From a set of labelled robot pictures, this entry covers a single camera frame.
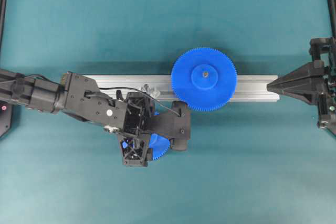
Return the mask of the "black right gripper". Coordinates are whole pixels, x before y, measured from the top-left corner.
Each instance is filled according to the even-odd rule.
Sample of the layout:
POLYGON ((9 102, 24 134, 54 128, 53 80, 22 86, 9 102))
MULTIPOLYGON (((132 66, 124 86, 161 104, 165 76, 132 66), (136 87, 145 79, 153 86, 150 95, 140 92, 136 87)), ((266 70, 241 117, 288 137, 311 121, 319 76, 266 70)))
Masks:
POLYGON ((317 104, 318 128, 335 129, 335 38, 310 41, 312 61, 267 84, 278 95, 317 104))

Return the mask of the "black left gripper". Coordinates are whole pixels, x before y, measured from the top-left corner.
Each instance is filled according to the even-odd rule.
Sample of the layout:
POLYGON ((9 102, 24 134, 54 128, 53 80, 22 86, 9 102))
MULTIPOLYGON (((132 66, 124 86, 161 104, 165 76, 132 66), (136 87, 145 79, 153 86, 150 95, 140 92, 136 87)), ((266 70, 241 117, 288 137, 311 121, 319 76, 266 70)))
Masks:
POLYGON ((149 147, 151 133, 147 125, 154 117, 155 103, 146 92, 129 92, 124 98, 118 90, 116 95, 127 105, 124 126, 117 134, 122 164, 147 167, 148 162, 153 160, 153 149, 149 147))

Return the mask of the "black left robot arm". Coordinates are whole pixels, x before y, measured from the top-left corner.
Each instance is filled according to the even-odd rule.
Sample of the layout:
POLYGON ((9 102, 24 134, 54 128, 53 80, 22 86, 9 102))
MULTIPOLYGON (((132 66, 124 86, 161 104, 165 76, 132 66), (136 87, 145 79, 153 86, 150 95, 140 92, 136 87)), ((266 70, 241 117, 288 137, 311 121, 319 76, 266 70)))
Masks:
POLYGON ((39 112, 62 112, 78 121, 102 127, 118 136, 122 163, 146 167, 153 160, 149 147, 151 134, 145 129, 154 115, 155 105, 143 92, 128 92, 124 97, 116 88, 113 98, 95 80, 67 72, 61 82, 40 74, 24 75, 1 70, 1 100, 39 112))

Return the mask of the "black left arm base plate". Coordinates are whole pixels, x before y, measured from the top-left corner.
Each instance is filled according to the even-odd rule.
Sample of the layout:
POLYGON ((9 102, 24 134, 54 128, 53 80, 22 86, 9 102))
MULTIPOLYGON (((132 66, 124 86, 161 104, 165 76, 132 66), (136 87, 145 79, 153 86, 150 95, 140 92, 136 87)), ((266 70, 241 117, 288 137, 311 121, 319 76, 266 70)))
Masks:
POLYGON ((0 134, 3 137, 11 129, 13 105, 1 101, 0 108, 0 134))

